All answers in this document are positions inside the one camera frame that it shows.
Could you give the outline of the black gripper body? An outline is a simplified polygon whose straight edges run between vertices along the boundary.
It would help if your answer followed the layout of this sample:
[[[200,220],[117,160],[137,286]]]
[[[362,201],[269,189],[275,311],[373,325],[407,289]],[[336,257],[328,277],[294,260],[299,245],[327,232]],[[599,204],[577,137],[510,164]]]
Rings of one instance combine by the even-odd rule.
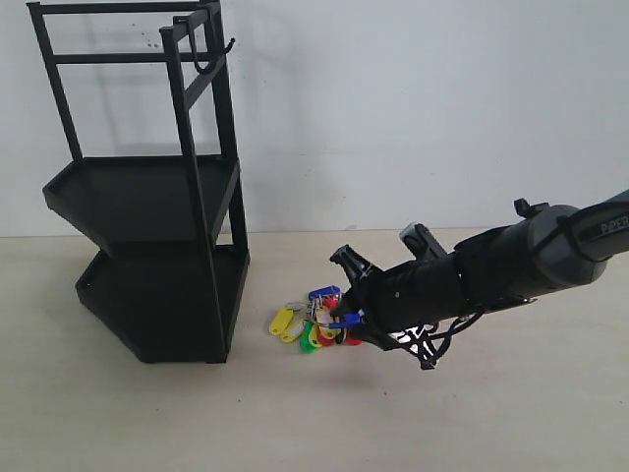
[[[357,307],[365,320],[354,336],[390,348],[391,333],[467,315],[472,305],[453,259],[407,261],[377,269],[356,286]]]

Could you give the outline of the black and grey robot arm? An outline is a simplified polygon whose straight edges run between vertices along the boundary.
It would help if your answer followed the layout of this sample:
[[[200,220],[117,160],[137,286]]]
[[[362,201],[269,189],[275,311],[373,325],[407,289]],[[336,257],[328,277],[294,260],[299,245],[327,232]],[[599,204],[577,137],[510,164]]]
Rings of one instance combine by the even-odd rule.
[[[334,318],[362,316],[353,333],[388,350],[390,334],[446,320],[471,319],[589,285],[628,250],[628,194],[592,206],[515,201],[519,221],[468,237],[445,250],[428,228],[411,223],[400,240],[412,259],[382,269],[350,246],[331,261],[350,282]]]

